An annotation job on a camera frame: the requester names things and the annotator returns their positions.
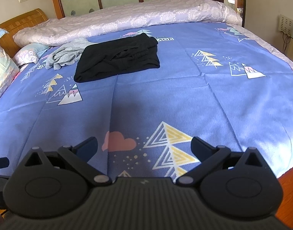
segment white triangle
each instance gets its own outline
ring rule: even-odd
[[[160,157],[154,164],[152,170],[174,167],[174,162],[170,162],[169,155],[171,156],[170,149],[168,146],[166,146],[163,152],[161,153]]]
[[[79,91],[74,95],[74,93],[69,94],[71,90],[63,97],[63,99],[59,102],[58,105],[70,104],[70,103],[75,103],[75,102],[83,100]]]
[[[199,51],[197,51],[197,52],[195,53],[194,57],[197,57],[197,56],[204,56],[204,55],[202,54],[202,51],[201,51],[201,50],[199,50]]]
[[[50,98],[49,100],[46,102],[47,104],[49,103],[54,103],[54,102],[59,102],[61,101],[61,96],[64,96],[66,95],[67,92],[66,92],[66,88],[65,88],[65,85],[62,85]]]
[[[168,144],[168,139],[166,136],[164,122],[161,122],[160,125],[157,127],[155,132],[143,146],[143,148],[153,148],[153,147],[160,147],[166,146]]]
[[[254,78],[260,78],[260,77],[266,77],[266,75],[264,75],[261,72],[256,71],[254,68],[250,67],[250,66],[246,66],[244,64],[242,64],[245,68],[245,72],[246,75],[248,76],[249,79],[254,79]]]
[[[125,170],[120,174],[118,175],[118,177],[131,177],[129,173],[127,173]]]

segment triangle print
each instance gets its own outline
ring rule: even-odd
[[[187,154],[186,152],[184,152],[174,146],[171,146],[170,150],[171,150],[173,159],[174,159],[177,166],[199,162],[199,160],[196,159],[195,157]]]
[[[125,170],[118,177],[131,177]]]
[[[186,174],[186,173],[187,173],[187,171],[184,170],[184,169],[181,168],[181,167],[177,167],[177,168],[175,169],[176,179],[179,178],[180,176]]]
[[[165,147],[160,157],[154,164],[153,170],[174,167],[173,158],[168,146]]]
[[[152,148],[159,146],[166,146],[168,144],[167,135],[165,133],[164,122],[157,127],[143,148]]]
[[[178,129],[172,127],[171,125],[164,123],[164,126],[165,126],[165,132],[168,136],[169,144],[185,143],[185,142],[190,142],[192,140],[191,136],[188,136],[187,134],[179,131]]]
[[[246,75],[248,76],[249,79],[254,79],[254,78],[260,78],[260,77],[265,77],[266,75],[264,75],[261,72],[256,71],[254,68],[247,66],[245,64],[243,64],[244,70],[246,72]]]
[[[77,85],[75,84],[71,90],[66,94],[63,99],[59,102],[58,105],[61,104],[70,104],[70,103],[75,103],[78,101],[82,101],[81,94],[79,92],[79,89],[77,88]]]

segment wooden floor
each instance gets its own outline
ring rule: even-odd
[[[284,197],[276,217],[285,225],[293,228],[293,168],[279,178]]]

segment wooden headboard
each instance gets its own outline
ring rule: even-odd
[[[13,36],[21,29],[36,26],[47,20],[48,18],[45,13],[40,8],[37,8],[3,22],[0,24],[0,28],[5,29],[9,34],[5,34],[0,39],[1,47],[12,58],[20,50],[20,47],[14,43]]]

